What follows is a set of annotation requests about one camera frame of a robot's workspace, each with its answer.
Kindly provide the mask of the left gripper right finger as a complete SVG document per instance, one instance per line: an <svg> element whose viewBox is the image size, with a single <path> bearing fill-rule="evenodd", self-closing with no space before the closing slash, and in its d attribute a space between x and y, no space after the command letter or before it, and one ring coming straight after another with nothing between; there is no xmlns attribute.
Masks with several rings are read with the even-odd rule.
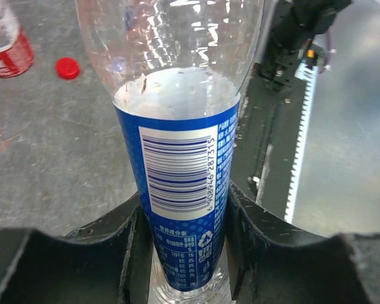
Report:
<svg viewBox="0 0 380 304"><path fill-rule="evenodd" d="M230 183L225 233L237 303L380 303L380 233L322 237Z"/></svg>

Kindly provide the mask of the red bottle cap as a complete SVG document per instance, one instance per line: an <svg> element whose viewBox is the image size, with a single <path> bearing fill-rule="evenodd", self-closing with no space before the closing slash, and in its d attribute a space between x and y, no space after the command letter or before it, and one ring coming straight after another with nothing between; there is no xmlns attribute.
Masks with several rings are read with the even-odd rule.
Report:
<svg viewBox="0 0 380 304"><path fill-rule="evenodd" d="M58 76L65 80L72 80L79 76L80 66L74 58L60 58L55 64Z"/></svg>

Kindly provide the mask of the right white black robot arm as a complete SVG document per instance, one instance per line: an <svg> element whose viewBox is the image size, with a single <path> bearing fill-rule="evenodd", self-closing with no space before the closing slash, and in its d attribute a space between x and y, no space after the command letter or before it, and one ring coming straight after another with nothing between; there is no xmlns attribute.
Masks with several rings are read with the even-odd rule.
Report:
<svg viewBox="0 0 380 304"><path fill-rule="evenodd" d="M280 1L276 7L259 75L269 88L291 87L298 68L298 53L306 50L316 35L324 34L336 15L351 1Z"/></svg>

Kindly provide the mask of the clear bottle blue label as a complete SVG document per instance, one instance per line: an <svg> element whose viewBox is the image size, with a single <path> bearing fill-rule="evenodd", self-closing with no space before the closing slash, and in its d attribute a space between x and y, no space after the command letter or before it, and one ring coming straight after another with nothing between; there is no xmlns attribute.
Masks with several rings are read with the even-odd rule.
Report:
<svg viewBox="0 0 380 304"><path fill-rule="evenodd" d="M153 237L151 303L222 303L239 106L263 1L77 1Z"/></svg>

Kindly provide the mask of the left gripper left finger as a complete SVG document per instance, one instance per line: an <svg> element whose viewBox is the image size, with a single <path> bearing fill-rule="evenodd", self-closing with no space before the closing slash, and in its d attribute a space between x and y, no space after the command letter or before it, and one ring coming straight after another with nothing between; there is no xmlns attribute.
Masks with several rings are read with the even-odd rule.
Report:
<svg viewBox="0 0 380 304"><path fill-rule="evenodd" d="M63 237L0 228L0 303L146 303L151 261L138 194Z"/></svg>

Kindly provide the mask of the clear bottle red label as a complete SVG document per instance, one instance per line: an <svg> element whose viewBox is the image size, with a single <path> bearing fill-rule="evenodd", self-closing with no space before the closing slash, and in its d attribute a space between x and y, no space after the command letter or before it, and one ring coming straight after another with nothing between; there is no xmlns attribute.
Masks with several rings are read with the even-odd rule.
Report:
<svg viewBox="0 0 380 304"><path fill-rule="evenodd" d="M16 77L34 62L34 50L7 1L0 1L0 78Z"/></svg>

